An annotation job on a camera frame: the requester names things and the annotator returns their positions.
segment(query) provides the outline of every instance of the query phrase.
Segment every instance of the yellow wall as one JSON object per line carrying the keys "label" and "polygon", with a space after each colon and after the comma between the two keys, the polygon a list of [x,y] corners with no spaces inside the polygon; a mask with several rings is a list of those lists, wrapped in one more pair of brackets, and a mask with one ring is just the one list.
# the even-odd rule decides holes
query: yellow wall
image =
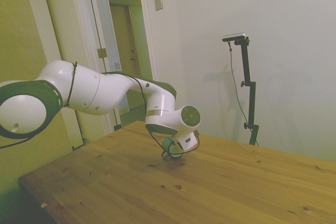
{"label": "yellow wall", "polygon": [[[46,57],[29,0],[0,0],[0,21],[0,82],[35,79]],[[0,137],[0,146],[13,142]],[[70,152],[61,114],[32,140],[0,150],[0,223],[24,218],[18,178]]]}

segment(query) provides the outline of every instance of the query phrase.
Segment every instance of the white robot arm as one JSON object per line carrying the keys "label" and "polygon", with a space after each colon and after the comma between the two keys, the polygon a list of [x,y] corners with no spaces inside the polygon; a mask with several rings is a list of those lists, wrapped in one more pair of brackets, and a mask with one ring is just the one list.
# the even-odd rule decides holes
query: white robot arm
{"label": "white robot arm", "polygon": [[190,105],[175,111],[176,91],[169,84],[122,72],[101,74],[61,60],[47,64],[35,81],[0,83],[0,135],[15,139],[35,136],[63,106],[86,114],[106,114],[130,89],[148,97],[147,130],[172,137],[163,143],[168,153],[177,157],[197,144],[195,133],[201,116]]}

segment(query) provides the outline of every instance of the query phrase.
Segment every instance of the wood grain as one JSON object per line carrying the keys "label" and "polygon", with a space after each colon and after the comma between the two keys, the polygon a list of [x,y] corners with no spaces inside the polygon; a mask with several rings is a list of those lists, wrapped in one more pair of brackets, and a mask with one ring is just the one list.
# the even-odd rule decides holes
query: wood grain
{"label": "wood grain", "polygon": [[200,139],[165,161],[135,122],[19,181],[58,223],[336,223],[335,163]]}

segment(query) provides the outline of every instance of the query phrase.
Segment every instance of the black cable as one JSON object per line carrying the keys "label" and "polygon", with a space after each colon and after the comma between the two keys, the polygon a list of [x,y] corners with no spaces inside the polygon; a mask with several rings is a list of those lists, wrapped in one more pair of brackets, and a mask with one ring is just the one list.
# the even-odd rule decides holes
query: black cable
{"label": "black cable", "polygon": [[233,67],[232,67],[232,47],[231,47],[230,41],[228,41],[227,43],[229,44],[231,73],[232,73],[233,83],[235,84],[235,90],[236,90],[237,101],[238,101],[238,104],[239,104],[240,111],[242,112],[242,114],[243,114],[243,116],[244,116],[244,118],[245,118],[245,122],[246,122],[246,124],[248,124],[246,115],[245,115],[243,109],[241,108],[242,106],[240,105],[240,101],[239,101],[239,97],[238,97],[238,91],[237,91],[236,79],[235,79],[235,75],[233,74]]}
{"label": "black cable", "polygon": [[[74,80],[75,80],[76,68],[77,68],[77,62],[75,64],[73,64],[73,75],[72,75],[72,81],[71,81],[71,87],[70,87],[69,97],[68,97],[68,101],[64,105],[64,107],[68,107],[69,106],[69,101],[70,101],[70,97],[71,97],[72,88],[74,87],[73,83],[74,83]],[[31,140],[34,136],[29,137],[29,138],[27,138],[25,140],[22,140],[20,142],[14,143],[14,144],[8,144],[8,145],[0,146],[0,149],[4,149],[4,148],[8,148],[8,147],[11,147],[11,146],[14,146],[14,145],[22,144],[24,142],[27,142],[28,140]]]}
{"label": "black cable", "polygon": [[196,138],[197,138],[197,142],[198,142],[198,145],[197,145],[197,147],[196,148],[194,148],[194,149],[192,149],[192,150],[190,150],[190,151],[187,151],[187,152],[180,152],[180,153],[171,153],[170,151],[169,151],[169,149],[170,149],[170,145],[169,145],[169,147],[168,147],[168,150],[165,150],[165,148],[163,148],[163,146],[159,143],[159,141],[158,140],[156,140],[156,138],[153,136],[153,134],[150,132],[149,133],[150,135],[151,135],[151,137],[157,142],[157,144],[161,147],[161,149],[162,150],[164,150],[165,152],[167,152],[170,156],[172,156],[172,155],[182,155],[182,154],[186,154],[186,153],[189,153],[189,152],[192,152],[192,151],[194,151],[194,150],[196,150],[198,147],[199,147],[199,144],[200,144],[200,141],[199,141],[199,137],[197,136]]}
{"label": "black cable", "polygon": [[14,143],[14,144],[8,144],[8,145],[0,146],[0,149],[8,148],[8,147],[11,147],[11,146],[14,146],[14,145],[18,145],[18,144],[27,142],[28,140],[32,139],[33,137],[34,137],[34,136],[29,137],[29,138],[27,138],[27,139],[25,139],[25,140],[22,140],[22,141],[20,141],[20,142],[16,142],[16,143]]}
{"label": "black cable", "polygon": [[75,81],[76,68],[77,68],[77,62],[75,62],[75,64],[73,64],[73,74],[72,74],[71,87],[70,87],[70,91],[69,91],[69,97],[68,97],[68,101],[64,105],[64,107],[69,107],[70,106],[69,101],[70,101],[70,97],[71,97],[71,93],[72,93],[72,88],[74,87],[73,83]]}

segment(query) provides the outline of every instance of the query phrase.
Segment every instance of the light switch plate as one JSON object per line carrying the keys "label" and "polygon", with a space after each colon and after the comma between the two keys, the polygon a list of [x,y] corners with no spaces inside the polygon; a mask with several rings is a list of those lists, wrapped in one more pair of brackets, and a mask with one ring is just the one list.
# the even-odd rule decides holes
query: light switch plate
{"label": "light switch plate", "polygon": [[154,0],[154,3],[155,3],[155,10],[163,9],[162,0]]}

